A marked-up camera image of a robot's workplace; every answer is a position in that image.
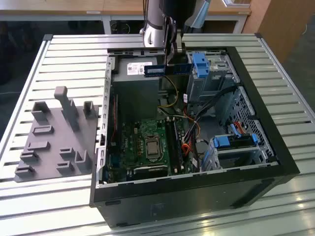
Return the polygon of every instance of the motherboard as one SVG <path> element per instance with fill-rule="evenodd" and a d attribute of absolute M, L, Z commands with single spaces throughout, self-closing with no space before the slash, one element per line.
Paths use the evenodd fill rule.
<path fill-rule="evenodd" d="M 184 134 L 184 121 L 176 118 L 177 138 Z M 169 139 L 165 119 L 144 119 L 135 123 L 123 123 L 121 131 L 121 150 L 111 155 L 113 179 L 161 177 L 179 173 L 174 172 L 174 158 L 170 156 Z M 181 172 L 189 171 L 188 165 L 179 161 Z"/>

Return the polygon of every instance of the power supply label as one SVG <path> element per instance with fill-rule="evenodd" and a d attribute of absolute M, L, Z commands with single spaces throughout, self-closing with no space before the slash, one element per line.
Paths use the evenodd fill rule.
<path fill-rule="evenodd" d="M 128 63 L 127 75 L 144 75 L 144 66 L 145 65 L 152 65 L 152 62 Z"/>

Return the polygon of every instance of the yellow wire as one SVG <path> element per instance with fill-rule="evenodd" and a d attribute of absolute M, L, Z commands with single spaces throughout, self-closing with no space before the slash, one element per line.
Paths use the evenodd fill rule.
<path fill-rule="evenodd" d="M 168 108 L 168 107 L 172 107 L 174 106 L 176 103 L 177 103 L 177 100 L 178 100 L 178 90 L 175 86 L 175 84 L 173 83 L 173 81 L 171 81 L 170 78 L 168 78 L 167 76 L 164 76 L 165 78 L 167 78 L 167 80 L 172 84 L 172 86 L 174 87 L 174 89 L 176 90 L 176 99 L 173 103 L 171 104 L 167 104 L 167 105 L 160 105 L 160 106 L 157 106 L 157 107 L 161 107 L 161 108 Z"/>

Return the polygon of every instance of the metal slotted table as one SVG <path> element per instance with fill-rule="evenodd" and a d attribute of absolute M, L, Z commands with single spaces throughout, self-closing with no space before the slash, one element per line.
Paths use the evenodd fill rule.
<path fill-rule="evenodd" d="M 235 46 L 301 174 L 250 207 L 110 229 L 89 207 L 91 175 L 15 183 L 35 101 L 59 107 L 55 86 L 101 114 L 107 48 L 142 47 L 139 35 L 46 38 L 0 143 L 0 235 L 308 235 L 315 228 L 315 115 L 263 39 L 253 34 L 187 34 L 187 46 Z"/>

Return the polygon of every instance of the white label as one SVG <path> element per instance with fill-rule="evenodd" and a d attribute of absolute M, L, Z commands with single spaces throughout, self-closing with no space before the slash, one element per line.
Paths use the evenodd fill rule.
<path fill-rule="evenodd" d="M 145 65 L 152 65 L 152 62 L 128 63 L 127 75 L 144 75 L 144 66 Z"/>
<path fill-rule="evenodd" d="M 188 99 L 187 94 L 184 93 L 184 98 L 183 99 L 184 99 L 184 102 L 187 103 L 187 99 Z"/>
<path fill-rule="evenodd" d="M 100 14 L 100 11 L 87 11 L 87 14 Z"/>
<path fill-rule="evenodd" d="M 192 164 L 193 164 L 196 168 L 198 168 L 198 163 L 197 163 L 197 161 L 196 161 L 195 158 L 192 159 Z"/>

